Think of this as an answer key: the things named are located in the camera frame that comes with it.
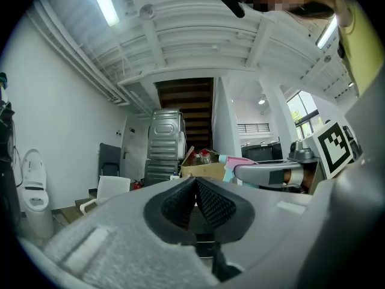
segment wooden stair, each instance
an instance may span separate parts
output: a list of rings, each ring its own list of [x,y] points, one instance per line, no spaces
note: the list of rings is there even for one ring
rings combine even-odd
[[[212,78],[189,78],[155,83],[162,108],[178,108],[186,123],[187,149],[212,149]]]

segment white toilet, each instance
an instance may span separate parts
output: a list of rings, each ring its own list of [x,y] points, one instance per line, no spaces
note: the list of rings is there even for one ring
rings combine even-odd
[[[42,156],[37,149],[30,149],[23,159],[22,201],[32,229],[40,238],[51,238],[54,221],[46,192],[47,174]]]

